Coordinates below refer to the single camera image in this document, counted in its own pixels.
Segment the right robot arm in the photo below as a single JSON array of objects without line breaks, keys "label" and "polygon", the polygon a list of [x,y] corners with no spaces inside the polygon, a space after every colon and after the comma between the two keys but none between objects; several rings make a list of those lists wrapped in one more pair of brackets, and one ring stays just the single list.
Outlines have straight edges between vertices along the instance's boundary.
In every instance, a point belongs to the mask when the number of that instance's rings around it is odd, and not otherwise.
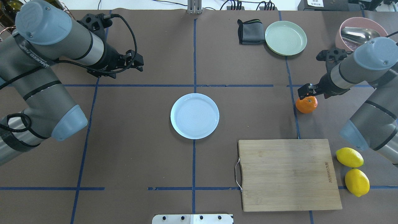
[{"label": "right robot arm", "polygon": [[346,94],[359,84],[370,88],[358,109],[340,129],[340,136],[355,149],[372,149],[397,167],[397,42],[376,37],[349,53],[341,48],[320,51],[326,73],[317,84],[298,89],[298,97]]}]

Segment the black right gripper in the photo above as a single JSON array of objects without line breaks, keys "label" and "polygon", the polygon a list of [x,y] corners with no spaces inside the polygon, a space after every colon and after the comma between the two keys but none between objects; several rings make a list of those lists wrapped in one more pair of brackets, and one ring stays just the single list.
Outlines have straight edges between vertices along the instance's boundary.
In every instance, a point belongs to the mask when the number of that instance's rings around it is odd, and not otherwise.
[{"label": "black right gripper", "polygon": [[334,84],[330,74],[325,74],[321,77],[317,85],[307,83],[298,89],[299,99],[304,99],[310,96],[324,95],[324,98],[330,98],[331,96],[343,95],[348,92],[350,88],[340,88]]}]

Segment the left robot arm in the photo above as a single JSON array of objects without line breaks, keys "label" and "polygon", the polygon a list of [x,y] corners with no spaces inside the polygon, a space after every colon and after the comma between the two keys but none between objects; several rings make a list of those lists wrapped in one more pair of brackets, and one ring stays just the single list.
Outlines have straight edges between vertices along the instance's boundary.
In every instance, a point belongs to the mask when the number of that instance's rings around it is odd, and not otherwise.
[{"label": "left robot arm", "polygon": [[49,138],[63,141],[88,125],[51,69],[68,63],[95,77],[116,78],[130,68],[143,70],[143,56],[134,50],[120,54],[105,39],[105,29],[119,14],[86,14],[72,19],[44,0],[24,4],[16,14],[16,29],[1,42],[1,88],[12,85],[28,108],[1,118],[1,165],[38,147]]}]

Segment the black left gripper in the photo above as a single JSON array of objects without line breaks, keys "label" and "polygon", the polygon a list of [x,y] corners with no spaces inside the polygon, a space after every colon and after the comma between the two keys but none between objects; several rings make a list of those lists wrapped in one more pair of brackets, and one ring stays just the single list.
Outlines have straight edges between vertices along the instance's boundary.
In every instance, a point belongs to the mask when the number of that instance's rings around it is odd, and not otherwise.
[{"label": "black left gripper", "polygon": [[125,55],[122,55],[113,47],[105,47],[104,55],[101,59],[94,65],[88,66],[86,71],[95,77],[107,76],[116,78],[116,73],[131,68],[142,72],[143,66],[143,56],[134,50],[128,50]]}]

